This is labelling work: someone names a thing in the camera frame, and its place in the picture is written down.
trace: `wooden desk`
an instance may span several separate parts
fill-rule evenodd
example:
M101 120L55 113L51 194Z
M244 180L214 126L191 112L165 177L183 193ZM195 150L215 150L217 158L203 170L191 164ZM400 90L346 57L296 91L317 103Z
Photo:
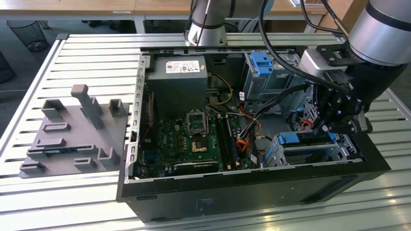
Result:
M135 24L138 33L146 33L145 20L185 20L190 15L191 0L137 0L135 6ZM320 24L322 17L328 14L325 7L308 8L309 17L314 24ZM294 7L290 0L276 0L270 15L265 16L268 20L305 20L302 9ZM256 28L256 24L249 23L248 28ZM306 33L316 30L309 26Z
M3 20L133 20L137 0L0 0Z

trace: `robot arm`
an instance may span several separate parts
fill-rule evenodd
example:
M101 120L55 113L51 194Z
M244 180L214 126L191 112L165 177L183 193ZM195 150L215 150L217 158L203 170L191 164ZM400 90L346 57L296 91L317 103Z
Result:
M411 1L370 0L342 45L308 49L301 69L346 86L349 94L316 86L316 132L372 132L365 117L411 62Z
M194 0L187 45L227 45L226 18L254 18L262 2L264 0ZM266 11L270 11L273 5L274 0L270 0Z
M273 0L198 0L189 45L226 45L225 19L260 14L268 50L282 64L264 29L264 14L273 3ZM300 69L284 62L286 69L314 83L317 134L373 131L365 113L411 62L410 9L411 1L370 0L345 44L308 49Z

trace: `aluminum profile table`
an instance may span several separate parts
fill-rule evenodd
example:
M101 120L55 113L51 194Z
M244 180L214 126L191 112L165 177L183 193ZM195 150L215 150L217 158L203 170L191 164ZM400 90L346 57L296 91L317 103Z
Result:
M332 35L272 34L274 45L338 43ZM261 36L232 34L229 44L264 45ZM34 142L46 99L78 104L74 84L87 84L101 103L133 104L139 48L183 46L178 34L71 35L57 40L0 140L0 230L381 230L411 228L411 113L388 90L368 116L370 135L393 168L325 203L145 224L117 203L119 172L21 179L19 167Z

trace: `black cable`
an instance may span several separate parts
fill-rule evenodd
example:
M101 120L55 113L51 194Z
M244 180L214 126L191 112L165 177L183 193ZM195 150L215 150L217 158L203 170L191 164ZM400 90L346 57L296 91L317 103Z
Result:
M225 23L225 24L233 26L233 27L236 28L236 30L237 30L238 33L241 32L240 28L238 28L236 25L233 25L233 24L230 24L230 23Z
M256 129L253 129L252 130L252 135L250 135L250 139L252 139L252 155L254 155L256 156L256 158L257 158L257 163L256 163L256 166L254 166L254 168L258 168L258 166L260 166L260 159L258 159L258 145L257 145L257 131L256 131Z
M349 89L346 87L342 87L334 83L332 83L330 81L322 79L322 78L318 78L317 76L306 73L305 71L302 71L301 69L296 68L293 65L290 65L285 60L284 58L280 56L280 54L276 52L276 50L273 49L273 45L272 45L272 42L269 40L269 37L268 37L268 33L266 33L266 30L265 30L265 8L266 8L266 5L268 5L268 1L269 0L265 0L264 3L262 3L262 7L261 7L261 11L260 11L260 18L258 18L258 23L260 23L260 32L262 34L262 37L264 37L264 42L265 42L265 45L266 45L266 48L272 54L272 56L274 57L274 59L278 61L278 63L290 71L293 72L294 74L297 74L300 77L308 79L309 81L312 81L313 83L317 83L320 85L324 85L326 86L328 88L330 89L334 89L334 90L338 90L344 93L349 93Z
M241 132L241 139L244 140L248 137L248 134L250 132L250 129L254 127L256 121L262 117L262 115L273 108L276 105L282 103L285 98L294 92L306 90L310 87L309 84L302 84L298 86L294 86L285 90L281 94L278 94L274 98L272 98L264 106L258 109L257 113L253 116L253 121L250 124L245 127L244 131Z
M246 25L244 26L244 29L242 29L242 33L245 32L245 29L246 29L246 27L249 26L249 24L250 24L250 22L252 22L252 20L249 20L249 22L246 23Z
M338 16L337 16L337 14L334 13L334 10L333 10L333 8L332 8L332 6L330 6L328 0L322 0L322 2L324 2L324 5L325 5L325 7L326 7L326 9L328 9L328 11L329 11L329 13L330 13L333 19L337 20L337 19L338 19Z
M269 137L269 136L262 136L262 139L268 139L268 140L270 140L270 142L273 142L273 138Z
M322 26L317 26L316 24L313 24L313 22L309 18L309 15L308 15L306 3L305 3L304 0L301 1L301 5L302 5L302 12L304 12L305 20L306 20L309 26L312 26L314 29L318 29L318 30L324 30L324 31L328 31L328 32L332 32L332 33L344 34L344 32L341 30L328 28L328 27L322 27Z

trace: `floor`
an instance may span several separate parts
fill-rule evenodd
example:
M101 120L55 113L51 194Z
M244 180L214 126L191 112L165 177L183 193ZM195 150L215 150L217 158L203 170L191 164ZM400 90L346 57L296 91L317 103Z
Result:
M158 33L178 33L183 31L185 22L163 22L165 27L159 29L154 22L147 22L147 31ZM82 21L50 21L50 29L45 30L45 35L50 44L54 43L57 35L61 33L70 34L114 34L118 31L111 30L109 22L97 28L91 28ZM41 52L30 52L11 29L6 25L6 21L0 21L0 51L9 60L9 63L17 73L14 79L0 84L0 135L3 134L9 122L19 107L25 97L25 91L3 92L6 90L26 90L29 89L38 70L43 64L43 60L49 54L49 49ZM392 89L411 108L411 67L404 73L401 78L393 84Z

